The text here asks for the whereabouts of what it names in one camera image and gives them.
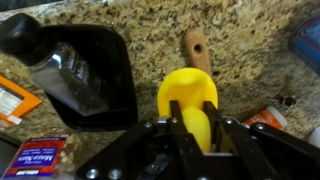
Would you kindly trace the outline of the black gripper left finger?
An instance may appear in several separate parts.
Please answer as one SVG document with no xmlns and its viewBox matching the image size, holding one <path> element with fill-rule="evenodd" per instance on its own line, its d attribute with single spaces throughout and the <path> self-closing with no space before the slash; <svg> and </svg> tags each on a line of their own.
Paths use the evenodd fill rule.
<svg viewBox="0 0 320 180">
<path fill-rule="evenodd" d="M 188 132 L 182 110 L 177 100 L 169 102 L 172 119 L 168 121 L 169 142 L 172 161 L 166 170 L 170 180 L 199 180 L 201 170 L 198 168 L 202 152 L 194 136 Z"/>
</svg>

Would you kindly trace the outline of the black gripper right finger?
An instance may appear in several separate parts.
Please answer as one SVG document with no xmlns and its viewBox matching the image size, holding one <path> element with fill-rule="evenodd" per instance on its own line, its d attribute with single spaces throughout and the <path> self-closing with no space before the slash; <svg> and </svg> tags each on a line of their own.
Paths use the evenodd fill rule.
<svg viewBox="0 0 320 180">
<path fill-rule="evenodd" d="M 203 103 L 203 110 L 209 118 L 215 151 L 231 154 L 221 158 L 222 169 L 229 177 L 238 180 L 277 179 L 277 173 L 247 128 L 233 119 L 223 118 L 210 101 Z"/>
</svg>

